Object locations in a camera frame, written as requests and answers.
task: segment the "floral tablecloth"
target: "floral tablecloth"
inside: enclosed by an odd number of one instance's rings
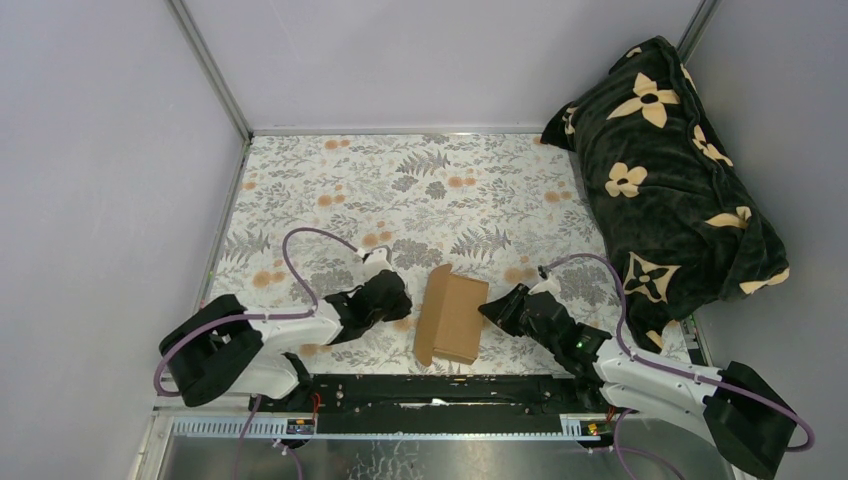
[[[473,365],[417,363],[415,325],[427,275],[454,271],[489,282],[489,299],[533,285],[536,266],[604,244],[567,153],[536,135],[356,135],[256,137],[226,235],[211,296],[235,293],[251,307],[305,305],[283,264],[292,228],[314,226],[370,248],[389,245],[408,284],[412,315],[378,324],[335,346],[303,345],[311,373],[562,373],[533,340],[486,321]],[[332,240],[291,242],[298,272],[319,296],[360,283],[358,258]],[[612,279],[592,261],[555,270],[561,300],[578,321],[612,331],[619,315]],[[679,327],[663,333],[664,354],[688,361]]]

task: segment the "white wall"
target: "white wall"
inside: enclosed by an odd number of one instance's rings
[[[844,0],[725,1],[689,64],[789,255],[786,283],[698,313],[717,364],[751,365],[816,430],[812,451],[784,457],[787,480],[848,469],[846,25]]]
[[[0,112],[0,478],[124,478],[240,141],[162,0],[0,4]]]
[[[256,129],[535,128],[698,0],[188,0]]]

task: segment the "floral pillow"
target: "floral pillow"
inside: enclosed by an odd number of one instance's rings
[[[689,72],[662,37],[631,49],[565,105],[542,143],[577,152],[637,343],[716,299],[789,276],[786,250],[745,190]]]

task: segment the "cardboard box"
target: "cardboard box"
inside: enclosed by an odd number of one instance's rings
[[[480,350],[483,315],[489,284],[451,273],[453,265],[430,272],[424,304],[415,331],[415,358],[431,365],[433,357],[471,365]]]

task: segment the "black cushion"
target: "black cushion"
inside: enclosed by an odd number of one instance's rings
[[[542,142],[577,153],[641,347],[657,351],[645,334],[701,305],[788,277],[783,243],[736,176],[666,39],[630,49],[560,109]]]

